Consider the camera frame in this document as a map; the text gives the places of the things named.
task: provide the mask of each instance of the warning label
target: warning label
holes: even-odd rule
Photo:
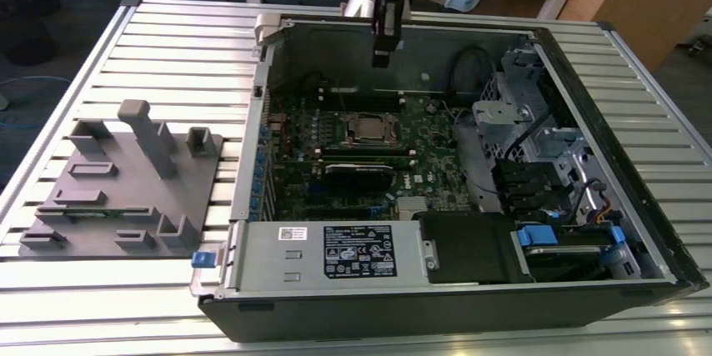
[[[395,277],[390,226],[323,227],[323,274],[327,278]]]

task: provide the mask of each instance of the metal slatted table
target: metal slatted table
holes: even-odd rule
[[[21,232],[49,195],[73,145],[77,118],[115,116],[125,98],[185,132],[223,135],[205,244],[225,239],[231,186],[263,11],[335,14],[330,8],[142,0],[122,6],[0,197],[0,354],[417,353],[455,355],[707,354],[712,289],[659,307],[627,310],[575,329],[303,343],[231,343],[187,291],[187,260],[14,261]],[[414,13],[421,20],[530,24],[533,20]],[[546,27],[590,92],[677,233],[712,280],[712,151],[613,32],[593,23]],[[114,119],[111,130],[127,128]],[[217,272],[203,274],[214,283]]]

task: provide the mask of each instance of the wire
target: wire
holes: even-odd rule
[[[7,123],[0,123],[0,127],[5,127],[5,128],[15,128],[15,129],[33,129],[33,128],[39,128],[38,125],[15,125],[15,124],[7,124]]]
[[[454,121],[457,121],[457,118],[454,117],[454,114],[453,114],[451,110],[450,110],[449,107],[446,106],[445,101],[442,101],[442,107],[445,108],[445,111],[446,111],[446,113],[449,114],[449,117],[454,118]]]
[[[449,63],[446,65],[446,82],[445,82],[445,90],[443,90],[446,96],[453,96],[457,93],[457,89],[454,87],[454,73],[457,72],[457,67],[459,66],[461,59],[469,53],[474,53],[474,55],[478,55],[482,57],[482,58],[479,57],[474,58],[477,73],[482,71],[481,67],[483,63],[486,63],[489,65],[489,68],[491,69],[491,77],[495,80],[497,65],[493,62],[493,58],[491,58],[491,55],[489,54],[489,51],[477,44],[469,44],[457,51],[457,53],[449,59]]]
[[[587,187],[599,182],[601,180],[598,178],[590,178],[585,183],[582,183],[581,189],[575,194],[574,201],[570,203],[570,212],[567,213],[566,225],[570,225],[575,221],[575,210],[578,210],[578,207],[581,206],[582,195],[586,193]]]
[[[602,217],[607,214],[610,209],[613,208],[613,204],[610,203],[610,199],[602,194],[602,191],[598,191],[598,196],[601,197],[605,204],[601,207],[601,210],[594,214],[593,221],[595,224],[602,222]]]
[[[481,187],[477,183],[474,183],[474,187],[477,187],[481,191],[485,191],[485,192],[487,192],[490,194],[494,194],[497,196],[499,195],[499,193],[497,191],[493,191],[491,189],[486,189],[486,188]]]
[[[509,158],[509,155],[511,154],[513,150],[517,146],[521,145],[521,143],[526,140],[527,136],[531,135],[531,133],[538,129],[543,121],[546,121],[546,118],[551,115],[551,110],[547,109],[543,114],[535,118],[533,123],[529,124],[529,127],[526,128],[526,131],[521,133],[521,135],[514,139],[511,144],[509,145],[509,148],[506,148],[506,151],[503,152],[503,159],[506,160]]]
[[[70,83],[70,80],[66,79],[66,78],[51,77],[51,76],[45,76],[45,75],[35,75],[35,76],[29,76],[29,77],[10,78],[10,79],[7,79],[5,81],[1,81],[0,85],[3,85],[5,83],[13,83],[14,81],[21,81],[23,79],[49,79],[49,80],[54,80],[54,81],[61,81],[62,83]]]
[[[462,175],[465,176],[466,179],[469,179],[469,174],[466,173],[466,170],[462,170]],[[494,195],[499,195],[499,193],[491,189],[486,189],[483,187],[481,187],[473,180],[471,181],[471,184],[474,185],[474,187],[477,187],[479,190],[482,190],[483,192],[487,192],[487,193],[491,193]]]

